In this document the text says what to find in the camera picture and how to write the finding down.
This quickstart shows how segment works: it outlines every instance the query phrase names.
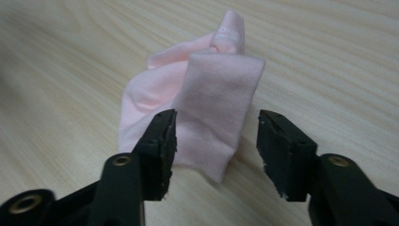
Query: table surface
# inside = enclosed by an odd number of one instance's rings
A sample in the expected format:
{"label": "table surface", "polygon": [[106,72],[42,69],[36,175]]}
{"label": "table surface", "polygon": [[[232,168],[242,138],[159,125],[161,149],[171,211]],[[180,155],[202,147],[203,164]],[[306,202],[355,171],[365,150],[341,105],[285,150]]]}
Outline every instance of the table surface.
{"label": "table surface", "polygon": [[98,180],[146,56],[215,30],[230,8],[246,21],[247,54],[267,62],[239,150],[220,185],[174,168],[166,199],[146,202],[147,225],[311,225],[307,204],[281,199],[263,173],[262,108],[399,195],[398,1],[3,0],[0,202]]}

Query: pink fabric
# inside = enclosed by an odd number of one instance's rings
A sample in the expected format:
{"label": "pink fabric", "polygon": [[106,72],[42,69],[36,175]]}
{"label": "pink fabric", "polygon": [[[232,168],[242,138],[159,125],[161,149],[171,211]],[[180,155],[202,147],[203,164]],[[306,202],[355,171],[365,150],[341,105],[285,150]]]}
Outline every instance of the pink fabric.
{"label": "pink fabric", "polygon": [[216,32],[149,56],[123,93],[120,153],[132,151],[156,113],[175,108],[173,164],[221,182],[264,67],[244,56],[244,35],[243,19],[227,11]]}

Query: wood grain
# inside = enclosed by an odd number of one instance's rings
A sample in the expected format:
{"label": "wood grain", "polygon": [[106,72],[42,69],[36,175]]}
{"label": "wood grain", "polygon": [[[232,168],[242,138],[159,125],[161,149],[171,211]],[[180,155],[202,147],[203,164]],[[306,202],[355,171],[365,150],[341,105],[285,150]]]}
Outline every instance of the wood grain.
{"label": "wood grain", "polygon": [[240,148],[216,185],[175,168],[147,225],[311,225],[280,199],[255,148],[277,111],[399,195],[399,4],[360,1],[0,2],[0,202],[46,187],[59,198],[100,177],[117,149],[120,97],[148,54],[216,29],[235,9],[247,54],[267,65]]}

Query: cloth fold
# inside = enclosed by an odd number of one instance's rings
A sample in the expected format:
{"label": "cloth fold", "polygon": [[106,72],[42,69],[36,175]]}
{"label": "cloth fold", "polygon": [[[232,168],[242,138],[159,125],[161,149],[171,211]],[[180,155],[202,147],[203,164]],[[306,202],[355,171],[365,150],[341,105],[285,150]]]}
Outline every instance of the cloth fold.
{"label": "cloth fold", "polygon": [[245,56],[244,20],[226,12],[217,31],[148,57],[122,96],[119,151],[130,152],[152,117],[178,112],[174,165],[221,182],[238,148],[264,60]]}

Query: screw hole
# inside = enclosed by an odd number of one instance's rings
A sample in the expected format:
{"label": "screw hole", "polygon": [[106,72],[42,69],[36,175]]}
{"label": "screw hole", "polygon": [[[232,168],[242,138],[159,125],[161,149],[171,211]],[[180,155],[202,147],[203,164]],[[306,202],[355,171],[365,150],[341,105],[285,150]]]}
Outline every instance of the screw hole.
{"label": "screw hole", "polygon": [[41,200],[42,198],[40,195],[35,194],[25,196],[12,204],[9,208],[9,212],[11,214],[23,214],[38,206],[41,203]]}
{"label": "screw hole", "polygon": [[297,141],[297,143],[300,144],[300,145],[306,145],[307,144],[307,142],[305,140],[303,140],[303,139],[299,139]]}
{"label": "screw hole", "polygon": [[112,164],[114,164],[117,167],[120,167],[120,166],[124,166],[124,165],[130,163],[131,161],[132,161],[132,158],[124,155],[124,156],[120,156],[120,157],[117,157],[116,159],[114,159],[114,161],[112,161]]}
{"label": "screw hole", "polygon": [[331,156],[328,159],[332,164],[339,166],[339,167],[347,167],[349,166],[349,162],[346,159],[341,158],[339,156]]}

